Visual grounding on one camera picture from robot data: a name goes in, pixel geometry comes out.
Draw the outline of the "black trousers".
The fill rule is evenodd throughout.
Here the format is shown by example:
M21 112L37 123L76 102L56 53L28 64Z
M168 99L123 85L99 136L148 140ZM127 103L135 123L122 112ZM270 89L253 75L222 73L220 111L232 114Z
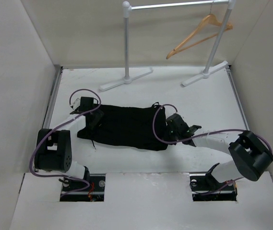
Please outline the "black trousers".
M155 125L157 136L161 139L165 137L165 109L162 108L155 115L160 107L158 102L147 108L101 105L99 110L103 116L99 123L93 129L87 125L77 132L77 137L111 146L166 150L168 145L159 141L152 129L152 125Z

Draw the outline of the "wooden clothes hanger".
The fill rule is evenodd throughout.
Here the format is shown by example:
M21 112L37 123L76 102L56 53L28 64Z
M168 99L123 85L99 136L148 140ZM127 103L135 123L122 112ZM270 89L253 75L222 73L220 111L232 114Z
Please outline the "wooden clothes hanger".
M178 54L184 50L187 50L193 46L203 43L209 39L217 37L218 32L215 32L207 37L201 36L207 28L218 28L222 27L222 22L217 19L217 16L213 13L209 13L207 16L202 18L197 27L184 38L175 48L173 48L166 56L166 59L170 59L175 54Z

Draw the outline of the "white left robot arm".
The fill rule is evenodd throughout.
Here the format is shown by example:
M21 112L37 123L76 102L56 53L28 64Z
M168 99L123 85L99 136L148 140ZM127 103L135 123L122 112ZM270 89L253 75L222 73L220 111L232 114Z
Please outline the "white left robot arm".
M73 112L63 124L53 129L39 130L37 145L30 159L31 173L45 177L34 170L51 172L50 177L66 177L74 180L80 191L90 187L90 173L86 166L73 160L73 138L85 130L92 133L103 117L100 110L101 100L93 97L81 97L73 105Z

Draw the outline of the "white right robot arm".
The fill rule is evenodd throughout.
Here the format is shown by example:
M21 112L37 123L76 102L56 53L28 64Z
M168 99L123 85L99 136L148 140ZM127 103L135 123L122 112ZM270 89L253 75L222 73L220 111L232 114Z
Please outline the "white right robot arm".
M227 183L240 178L255 182L273 162L269 145L248 130L205 131L201 126L188 126L179 114L167 118L166 127L167 137L171 141L231 156L231 161L216 163L208 171L190 176L191 186L198 191L222 189Z

